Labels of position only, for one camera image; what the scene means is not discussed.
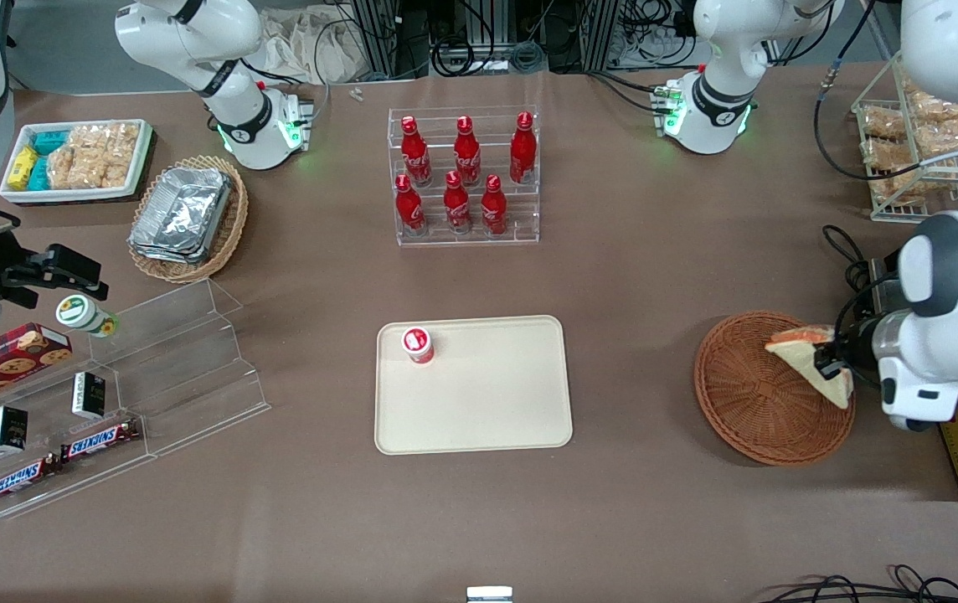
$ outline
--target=aluminum foil container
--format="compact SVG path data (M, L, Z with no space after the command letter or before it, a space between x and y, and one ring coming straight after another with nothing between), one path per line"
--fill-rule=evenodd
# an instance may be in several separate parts
M229 189L229 176L218 169L169 169L155 184L128 244L139 255L157 260L207 260Z

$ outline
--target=round wicker basket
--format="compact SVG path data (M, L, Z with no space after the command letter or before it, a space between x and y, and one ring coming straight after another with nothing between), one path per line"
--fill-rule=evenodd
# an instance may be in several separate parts
M223 211L222 221L219 222L219 232L215 234L211 256L204 263L181 264L153 260L150 257L138 255L130 249L133 262L136 263L137 268L141 268L143 274L184 285L184 283L195 282L221 271L230 256L237 250L237 244L241 241L241 232L245 229L245 219L249 217L249 194L248 191L245 191L245 183L241 182L241 175L237 173L237 168L230 165L229 162L219 159L219 157L190 157L174 163L167 169L170 168L216 168L225 174L229 174L230 179L233 180L233 187L230 188L229 198L227 199L229 205ZM163 174L166 174L167 169L164 169L160 175L155 176L153 182L145 190L133 217L134 224L141 218L141 213L147 205L147 198L150 198L155 184L158 184L158 180L162 178Z
M776 312L747 312L720 322L698 347L694 392L706 420L737 451L766 465L809 465L840 447L855 419L854 399L840 410L765 344L775 332L804 326Z

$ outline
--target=red and white cup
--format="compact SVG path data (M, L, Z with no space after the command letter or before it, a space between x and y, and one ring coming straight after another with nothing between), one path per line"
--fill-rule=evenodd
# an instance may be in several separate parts
M410 327L401 336L401 346L411 362L425 365L434 359L434 346L430 344L430 333L421 326Z

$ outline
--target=bread slice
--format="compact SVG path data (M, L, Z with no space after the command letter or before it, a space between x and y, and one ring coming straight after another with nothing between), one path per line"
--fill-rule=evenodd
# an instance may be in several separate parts
M824 337L823 329L825 328L824 326L808 326L778 332L770 340L770 343L765 345L765 350L785 360L797 373L803 375L808 383L811 383L813 389L819 390L828 401L837 405L838 408L846 409L847 401L850 400L854 387L851 371L842 368L840 374L836 377L825 380L813 366L815 344L832 340L832 327L827 328L827 339Z

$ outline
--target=brown tabletop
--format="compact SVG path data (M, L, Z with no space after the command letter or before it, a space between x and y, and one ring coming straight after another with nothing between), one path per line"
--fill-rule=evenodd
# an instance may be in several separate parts
M827 103L825 132L849 164L842 114L878 68L846 66ZM249 223L216 276L245 304L241 348L275 408L2 520L0 600L415 603L509 584L524 602L747 603L812 574L889 584L885 566L897 562L958 581L957 492L935 432L897 431L861 389L834 456L764 468L721 442L694 399L694 353L721 317L835 317L851 292L821 225L849 230L869 255L910 232L866 219L865 184L816 152L824 69L770 70L747 132L716 157L657 140L643 111L583 76L430 77L365 85L363 103L334 89L310 152L243 172ZM399 250L388 108L522 102L543 111L543 241ZM153 173L224 153L204 116L192 93L17 95L19 125L147 119L160 134ZM172 289L131 263L132 211L19 210L18 236L99 260L106 305L123 309ZM35 312L8 306L0 331L50 324L62 296L46 291ZM375 450L384 324L536 313L564 324L567 446Z

